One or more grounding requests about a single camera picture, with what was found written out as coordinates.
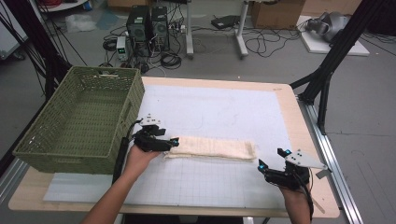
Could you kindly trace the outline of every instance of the cardboard box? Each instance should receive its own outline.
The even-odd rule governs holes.
[[[305,0],[282,0],[273,5],[255,2],[251,12],[253,26],[259,29],[295,30]]]
[[[151,6],[151,0],[107,0],[107,5],[113,8],[131,8],[132,6]]]
[[[323,12],[353,15],[361,0],[306,0],[302,15],[320,16]]]

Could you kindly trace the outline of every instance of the computer tower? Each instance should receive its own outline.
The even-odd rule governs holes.
[[[151,22],[155,37],[155,49],[168,51],[169,31],[166,7],[154,7],[151,11]]]
[[[126,22],[129,38],[134,54],[141,57],[150,56],[154,34],[152,32],[151,17],[148,6],[132,6]]]

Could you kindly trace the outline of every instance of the table leg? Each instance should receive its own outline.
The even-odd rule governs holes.
[[[245,45],[244,38],[242,37],[242,32],[244,31],[245,18],[247,17],[247,13],[248,13],[248,1],[244,1],[242,4],[241,17],[239,19],[239,28],[238,30],[235,30],[236,41],[241,50],[241,59],[243,57],[248,56],[248,50]]]
[[[192,31],[191,31],[191,0],[187,0],[186,48],[187,48],[187,56],[192,58],[194,54],[194,47],[192,45]]]

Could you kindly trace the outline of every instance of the beige towel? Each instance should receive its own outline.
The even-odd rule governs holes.
[[[254,161],[256,150],[249,141],[203,137],[179,137],[179,146],[172,147],[165,158],[218,157],[239,161]]]

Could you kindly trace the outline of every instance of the human hand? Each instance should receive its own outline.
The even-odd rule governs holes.
[[[128,153],[122,175],[138,178],[149,166],[149,162],[160,154],[161,152],[145,152],[137,145],[133,145]]]

